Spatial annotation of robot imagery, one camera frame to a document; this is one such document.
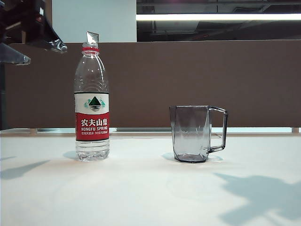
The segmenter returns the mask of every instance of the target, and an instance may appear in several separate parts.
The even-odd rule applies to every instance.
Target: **bottle label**
[[[76,92],[76,140],[109,139],[109,94]]]

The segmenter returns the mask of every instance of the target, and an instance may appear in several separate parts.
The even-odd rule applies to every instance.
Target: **mug handle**
[[[222,145],[221,146],[210,147],[210,151],[208,153],[212,153],[212,152],[221,151],[226,146],[228,112],[225,109],[222,109],[222,108],[219,108],[219,107],[214,107],[214,106],[209,106],[209,110],[215,110],[215,111],[218,111],[218,112],[222,112],[223,115],[224,115],[224,117],[223,117],[223,126],[222,126]]]

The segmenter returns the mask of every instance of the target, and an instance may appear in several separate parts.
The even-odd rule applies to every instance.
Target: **white wall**
[[[136,0],[52,0],[53,28],[63,42],[136,42]]]

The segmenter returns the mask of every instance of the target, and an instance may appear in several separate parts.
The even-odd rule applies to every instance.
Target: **glass mug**
[[[210,145],[210,112],[223,113],[222,145]],[[221,151],[226,145],[228,113],[214,106],[170,106],[174,158],[185,162],[205,162],[209,153]]]

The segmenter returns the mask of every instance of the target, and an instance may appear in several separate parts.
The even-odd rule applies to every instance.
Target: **mountain logo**
[[[88,99],[87,102],[84,103],[85,108],[90,108],[92,111],[97,112],[101,107],[105,106],[105,102],[102,99],[97,99],[93,97],[92,100]]]

